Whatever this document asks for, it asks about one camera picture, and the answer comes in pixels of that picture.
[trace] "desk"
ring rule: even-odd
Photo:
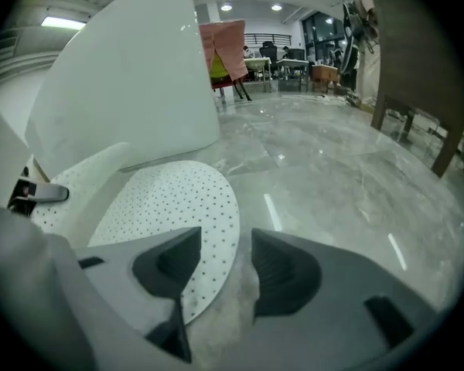
[[[268,64],[268,82],[270,83],[270,92],[271,92],[271,61],[270,61],[270,58],[247,58],[247,59],[244,59],[244,63],[246,63],[246,67],[249,70],[263,72],[263,81],[260,81],[260,82],[264,84],[264,92],[266,92],[266,84],[267,84],[266,76],[264,73],[264,65],[266,63]]]
[[[294,68],[294,69],[302,68],[300,70],[301,73],[300,73],[300,76],[299,76],[299,91],[301,91],[301,88],[302,88],[303,74],[305,74],[305,76],[306,76],[305,85],[306,85],[306,91],[308,90],[308,85],[309,85],[309,76],[308,76],[309,61],[307,61],[307,60],[295,60],[295,59],[281,59],[277,63],[278,63],[279,66],[284,67],[284,80],[289,80],[289,77],[290,77],[290,73],[288,73],[288,70],[287,70],[288,67]],[[278,82],[278,90],[281,90],[280,89],[280,82]]]
[[[330,81],[336,83],[337,79],[338,70],[333,66],[315,65],[312,67],[311,80],[313,81],[313,88],[316,81],[320,81],[322,83],[326,82],[326,92],[328,93],[328,84]]]

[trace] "white table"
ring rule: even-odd
[[[301,75],[299,76],[299,91],[302,88],[302,74],[304,72],[306,76],[306,91],[308,90],[309,86],[309,75],[308,75],[308,67],[309,67],[309,61],[308,60],[297,60],[297,59],[280,59],[278,62],[279,66],[284,67],[284,79],[288,80],[288,71],[286,70],[287,67],[302,67],[303,70],[301,72]]]
[[[264,72],[264,65],[267,63],[268,64],[268,82],[270,83],[270,92],[271,92],[271,60],[270,58],[246,58],[244,59],[244,62],[246,63],[246,67],[249,70],[254,70],[254,71],[262,71],[263,72],[263,81],[262,83],[264,84],[264,92],[266,92],[266,76]]]

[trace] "white round perforated panel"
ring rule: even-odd
[[[97,191],[131,157],[128,143],[117,143],[103,151],[84,159],[72,168],[60,173],[51,183],[66,186],[69,199],[58,203],[38,203],[31,214],[31,220],[46,233],[65,237],[71,246],[76,246],[78,238],[76,221]]]
[[[136,172],[108,208],[89,246],[193,226],[202,227],[201,260],[183,292],[187,324],[217,296],[237,251],[237,200],[217,170],[184,161]]]

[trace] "fluorescent light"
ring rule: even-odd
[[[73,21],[71,19],[64,18],[55,18],[54,16],[47,16],[41,26],[49,26],[52,28],[65,28],[65,29],[74,29],[81,30],[86,23]]]

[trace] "beige pants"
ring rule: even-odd
[[[363,104],[374,107],[377,103],[380,83],[380,45],[373,46],[373,53],[367,43],[361,42],[359,48],[359,69],[356,79],[356,93]]]

